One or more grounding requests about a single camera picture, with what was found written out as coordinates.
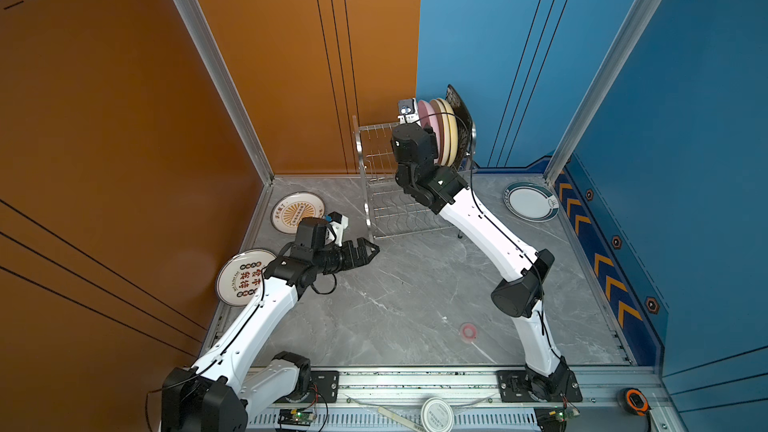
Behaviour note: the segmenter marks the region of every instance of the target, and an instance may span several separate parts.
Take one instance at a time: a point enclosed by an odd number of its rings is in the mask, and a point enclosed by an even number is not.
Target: orange wall
[[[172,0],[9,2],[4,429],[139,430],[200,350],[261,184]]]
[[[420,0],[198,0],[275,173],[356,173],[416,94]]]

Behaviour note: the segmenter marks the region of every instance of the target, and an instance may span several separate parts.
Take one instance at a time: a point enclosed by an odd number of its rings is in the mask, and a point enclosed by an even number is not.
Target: white plate
[[[326,205],[311,192],[297,192],[285,197],[272,209],[272,225],[283,234],[296,234],[304,217],[323,217]]]
[[[249,250],[232,257],[216,279],[216,295],[222,302],[244,307],[254,297],[261,297],[264,269],[275,255],[262,249]]]
[[[545,187],[515,182],[504,190],[504,204],[516,216],[531,222],[546,222],[558,214],[558,199]]]

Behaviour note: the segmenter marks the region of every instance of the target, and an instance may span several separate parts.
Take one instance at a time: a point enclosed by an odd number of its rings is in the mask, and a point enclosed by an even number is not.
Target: round container lid
[[[264,269],[275,255],[262,249],[249,250],[232,257],[216,279],[216,295],[227,305],[244,307],[254,297],[261,297]]]
[[[453,428],[453,410],[443,399],[433,397],[422,406],[422,425],[428,432],[448,432]]]
[[[531,222],[546,222],[558,214],[560,204],[545,187],[515,182],[504,190],[504,204],[516,216]]]
[[[284,197],[272,209],[272,225],[283,234],[296,234],[304,217],[322,217],[326,205],[311,192],[297,192]]]

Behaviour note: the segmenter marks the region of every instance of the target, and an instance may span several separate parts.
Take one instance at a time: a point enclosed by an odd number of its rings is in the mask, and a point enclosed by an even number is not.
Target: black joint motor
[[[491,292],[494,305],[506,315],[530,318],[536,301],[544,295],[542,283],[552,264],[554,255],[546,248],[539,251],[534,264],[523,271],[522,277],[512,282],[502,279],[496,286]]]

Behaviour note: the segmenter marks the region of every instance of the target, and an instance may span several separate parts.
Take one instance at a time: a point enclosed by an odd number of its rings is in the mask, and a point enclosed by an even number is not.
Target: yellow chevron
[[[568,208],[565,210],[565,214],[568,216],[568,218],[571,218],[571,206],[580,206],[581,202],[575,198],[570,198],[566,202],[568,203]]]
[[[615,285],[616,287],[619,287],[624,292],[627,291],[627,287],[624,284],[622,284],[615,278],[606,275],[605,276],[605,296],[608,298],[609,302],[610,302],[610,286],[611,285]]]
[[[605,257],[605,256],[600,255],[600,254],[595,254],[594,255],[594,275],[595,275],[595,277],[600,277],[600,271],[599,271],[600,270],[600,262],[602,262],[603,264],[608,264],[611,267],[615,267],[613,261],[611,261],[608,257]]]
[[[589,219],[589,217],[580,216],[579,214],[576,214],[576,225],[574,228],[576,229],[576,235],[578,235],[578,225],[580,222],[586,222],[587,224],[591,224],[592,221]]]
[[[643,320],[643,318],[640,316],[640,312],[634,310],[632,307],[623,303],[622,301],[619,301],[619,325],[621,328],[624,328],[624,312],[629,312],[630,314],[637,317],[640,321]]]
[[[560,202],[563,201],[563,189],[564,188],[570,188],[571,190],[573,190],[573,186],[571,184],[566,184],[565,182],[560,184]]]

